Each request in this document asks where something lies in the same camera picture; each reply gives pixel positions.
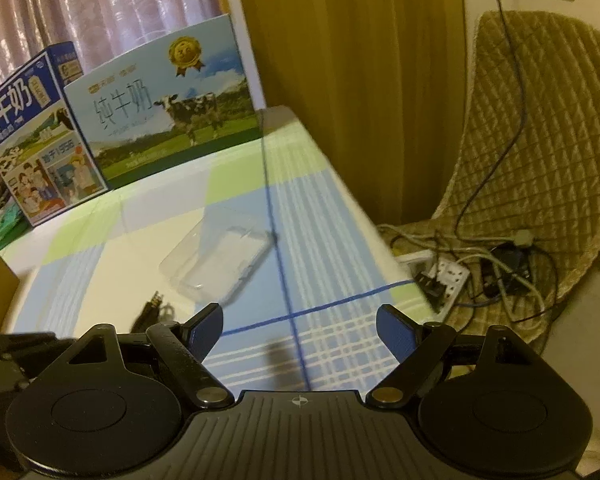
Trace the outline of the clear plastic container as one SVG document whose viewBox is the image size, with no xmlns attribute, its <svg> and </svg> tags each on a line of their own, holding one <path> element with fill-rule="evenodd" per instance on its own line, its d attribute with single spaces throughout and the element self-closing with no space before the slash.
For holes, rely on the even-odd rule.
<svg viewBox="0 0 600 480">
<path fill-rule="evenodd" d="M 166 255 L 160 273 L 197 306 L 233 301 L 273 246 L 262 214 L 208 207 L 201 220 Z"/>
</svg>

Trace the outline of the white power strip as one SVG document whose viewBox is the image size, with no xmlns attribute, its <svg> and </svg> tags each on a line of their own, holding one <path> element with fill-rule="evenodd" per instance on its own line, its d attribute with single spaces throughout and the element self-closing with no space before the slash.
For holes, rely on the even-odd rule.
<svg viewBox="0 0 600 480">
<path fill-rule="evenodd" d="M 397 256 L 396 261 L 411 274 L 425 295 L 432 319 L 443 322 L 465 288 L 470 271 L 460 263 L 435 254 L 431 249 Z"/>
</svg>

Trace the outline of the checked blue green tablecloth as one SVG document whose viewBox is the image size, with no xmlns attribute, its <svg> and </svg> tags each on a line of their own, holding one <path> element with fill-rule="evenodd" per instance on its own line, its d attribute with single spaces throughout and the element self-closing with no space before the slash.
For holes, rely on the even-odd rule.
<svg viewBox="0 0 600 480">
<path fill-rule="evenodd" d="M 258 140 L 119 188 L 6 247 L 20 277 L 5 330 L 129 330 L 160 295 L 183 322 L 206 304 L 224 328 L 206 359 L 230 390 L 368 390 L 394 365 L 376 333 L 424 296 L 286 107 Z"/>
</svg>

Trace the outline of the teal green packet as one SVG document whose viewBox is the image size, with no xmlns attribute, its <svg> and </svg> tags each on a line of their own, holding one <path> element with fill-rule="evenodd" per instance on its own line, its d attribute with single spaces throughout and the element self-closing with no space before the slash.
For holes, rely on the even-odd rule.
<svg viewBox="0 0 600 480">
<path fill-rule="evenodd" d="M 13 200 L 0 210 L 0 250 L 32 230 L 29 220 Z"/>
</svg>

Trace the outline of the chair with quilted cover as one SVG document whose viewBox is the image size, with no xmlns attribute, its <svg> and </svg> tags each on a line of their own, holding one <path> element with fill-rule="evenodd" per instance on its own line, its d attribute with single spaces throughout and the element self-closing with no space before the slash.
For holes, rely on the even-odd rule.
<svg viewBox="0 0 600 480">
<path fill-rule="evenodd" d="M 600 31 L 546 11 L 478 21 L 460 151 L 432 218 L 382 226 L 472 273 L 444 320 L 545 335 L 600 254 Z"/>
</svg>

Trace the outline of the dark blue milk carton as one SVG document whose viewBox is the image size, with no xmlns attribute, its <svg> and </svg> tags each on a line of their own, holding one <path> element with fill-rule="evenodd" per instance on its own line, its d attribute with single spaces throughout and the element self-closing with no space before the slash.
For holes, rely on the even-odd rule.
<svg viewBox="0 0 600 480">
<path fill-rule="evenodd" d="M 66 95 L 82 75 L 76 49 L 65 41 L 0 85 L 0 175 L 31 226 L 107 189 Z"/>
</svg>

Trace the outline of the light blue milk carton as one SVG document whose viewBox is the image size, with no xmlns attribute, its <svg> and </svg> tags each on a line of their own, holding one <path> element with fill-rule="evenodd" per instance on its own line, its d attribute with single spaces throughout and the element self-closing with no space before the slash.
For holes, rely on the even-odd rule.
<svg viewBox="0 0 600 480">
<path fill-rule="evenodd" d="M 129 50 L 65 92 L 110 188 L 262 134 L 226 14 Z"/>
</svg>

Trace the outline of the brown thick curtain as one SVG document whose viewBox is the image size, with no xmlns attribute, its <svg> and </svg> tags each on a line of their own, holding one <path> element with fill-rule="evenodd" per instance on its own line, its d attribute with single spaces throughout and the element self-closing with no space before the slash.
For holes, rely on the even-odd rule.
<svg viewBox="0 0 600 480">
<path fill-rule="evenodd" d="M 242 0 L 268 105 L 303 122 L 378 223 L 429 218 L 466 102 L 464 0 Z"/>
</svg>

